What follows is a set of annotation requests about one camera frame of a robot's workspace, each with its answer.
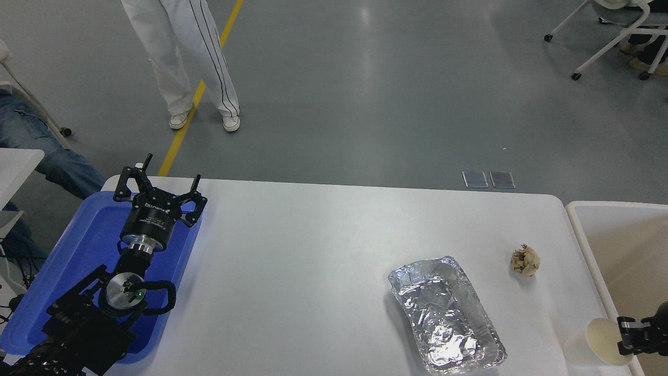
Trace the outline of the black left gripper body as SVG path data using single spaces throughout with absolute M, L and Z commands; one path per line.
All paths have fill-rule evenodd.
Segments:
M 130 244 L 141 237 L 167 247 L 176 221 L 181 218 L 181 204 L 172 193 L 138 193 L 120 233 L 120 240 Z

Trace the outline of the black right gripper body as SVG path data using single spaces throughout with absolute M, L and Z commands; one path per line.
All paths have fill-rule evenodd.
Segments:
M 658 307 L 656 313 L 649 318 L 653 329 L 650 338 L 653 341 L 649 353 L 658 353 L 660 356 L 667 355 L 667 302 Z

